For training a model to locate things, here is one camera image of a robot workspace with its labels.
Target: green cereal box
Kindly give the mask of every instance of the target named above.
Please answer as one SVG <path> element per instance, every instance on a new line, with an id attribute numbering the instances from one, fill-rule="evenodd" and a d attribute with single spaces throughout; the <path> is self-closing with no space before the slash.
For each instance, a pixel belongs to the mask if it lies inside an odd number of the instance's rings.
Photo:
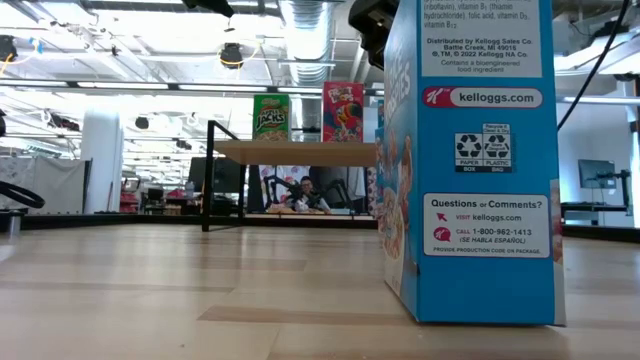
<path id="1" fill-rule="evenodd" d="M 253 139 L 289 140 L 289 95 L 254 96 Z"/>

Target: recycling symbol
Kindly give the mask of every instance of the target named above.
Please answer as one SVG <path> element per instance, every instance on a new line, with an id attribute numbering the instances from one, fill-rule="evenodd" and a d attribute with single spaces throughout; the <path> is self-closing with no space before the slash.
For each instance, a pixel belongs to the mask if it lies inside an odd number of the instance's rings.
<path id="1" fill-rule="evenodd" d="M 484 150 L 490 158 L 510 158 L 510 143 L 511 139 L 508 135 L 491 135 L 488 138 L 485 135 Z"/>
<path id="2" fill-rule="evenodd" d="M 482 152 L 480 136 L 474 134 L 462 134 L 456 141 L 458 157 L 477 158 Z"/>

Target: shelf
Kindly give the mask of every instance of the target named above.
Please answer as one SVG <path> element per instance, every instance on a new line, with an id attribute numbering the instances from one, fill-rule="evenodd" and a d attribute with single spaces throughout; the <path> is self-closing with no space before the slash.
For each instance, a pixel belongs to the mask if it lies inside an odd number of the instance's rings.
<path id="1" fill-rule="evenodd" d="M 214 148 L 242 165 L 375 166 L 375 144 L 216 141 Z"/>

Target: kellogg's cereal box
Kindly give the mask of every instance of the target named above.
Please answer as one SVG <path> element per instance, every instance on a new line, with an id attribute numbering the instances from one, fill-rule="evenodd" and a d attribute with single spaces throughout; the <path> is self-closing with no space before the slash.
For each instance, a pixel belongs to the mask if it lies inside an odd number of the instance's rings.
<path id="1" fill-rule="evenodd" d="M 362 142 L 364 85 L 325 82 L 323 142 Z"/>
<path id="2" fill-rule="evenodd" d="M 289 95 L 254 96 L 253 139 L 289 140 Z"/>

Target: wooden floor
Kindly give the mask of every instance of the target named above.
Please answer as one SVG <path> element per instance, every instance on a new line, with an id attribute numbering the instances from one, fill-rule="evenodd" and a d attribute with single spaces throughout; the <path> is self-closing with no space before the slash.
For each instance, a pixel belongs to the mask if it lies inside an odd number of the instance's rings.
<path id="1" fill-rule="evenodd" d="M 640 246 L 565 244 L 567 328 L 419 326 L 373 231 L 23 232 L 0 243 L 0 359 L 640 359 Z"/>

